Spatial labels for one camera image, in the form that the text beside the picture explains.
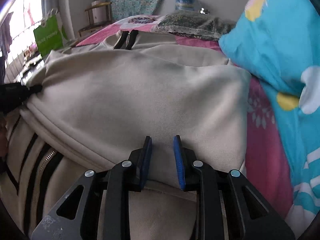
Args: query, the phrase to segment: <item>cloud print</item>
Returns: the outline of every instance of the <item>cloud print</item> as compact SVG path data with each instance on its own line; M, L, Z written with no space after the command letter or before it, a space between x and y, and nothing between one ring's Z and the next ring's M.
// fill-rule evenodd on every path
M299 100L299 108L304 114L314 113L320 106L320 66L308 67L301 75L306 84Z

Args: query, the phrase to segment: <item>metal rivet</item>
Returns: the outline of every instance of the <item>metal rivet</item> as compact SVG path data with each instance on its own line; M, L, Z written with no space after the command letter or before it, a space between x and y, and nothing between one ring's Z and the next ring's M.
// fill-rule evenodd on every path
M124 161L123 163L122 163L122 166L123 167L130 167L131 166L131 161Z
M93 170L88 170L88 171L86 171L85 172L85 174L84 174L86 177L92 177L93 175L94 175L94 171Z
M233 177L239 177L240 176L240 171L238 171L238 170L232 170L231 171L231 175L233 176Z
M196 167L202 167L203 166L203 162L202 161L194 161L193 165Z

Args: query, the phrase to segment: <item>lace trim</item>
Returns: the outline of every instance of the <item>lace trim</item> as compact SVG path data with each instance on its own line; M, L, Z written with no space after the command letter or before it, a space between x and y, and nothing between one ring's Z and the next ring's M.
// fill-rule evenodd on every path
M176 26L176 25L167 25L167 26L155 25L152 27L151 31L161 32L161 33L180 33L180 34L202 36L202 37L205 37L206 40L208 40L208 38L212 40L218 40L222 36L221 33L208 32L202 29L194 29L194 28L188 28L188 27Z

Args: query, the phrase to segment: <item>metal zipper teeth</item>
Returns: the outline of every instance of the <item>metal zipper teeth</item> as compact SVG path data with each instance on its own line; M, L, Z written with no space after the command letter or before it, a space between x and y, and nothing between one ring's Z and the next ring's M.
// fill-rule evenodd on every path
M52 150L49 154L47 154L43 159L41 165L39 165L39 169L37 171L36 180L35 180L35 187L33 190L33 196L32 196L32 203L31 203L31 223L30 228L31 232L36 228L36 212L37 212L37 205L39 200L39 194L40 194L40 182L41 177L43 174L44 169L46 168L49 161L52 159L53 156L55 156L56 151Z
M131 34L131 32L128 33L127 39L125 40L125 46L126 47L129 45L130 34Z

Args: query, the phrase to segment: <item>yellow sun print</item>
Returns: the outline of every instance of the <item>yellow sun print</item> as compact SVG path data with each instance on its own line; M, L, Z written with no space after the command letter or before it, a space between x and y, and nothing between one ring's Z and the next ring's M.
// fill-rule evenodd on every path
M266 0L249 0L245 6L245 16L248 20L254 22L261 16L262 7Z
M279 92L277 94L277 102L284 111L292 111L299 105L299 98L293 95Z

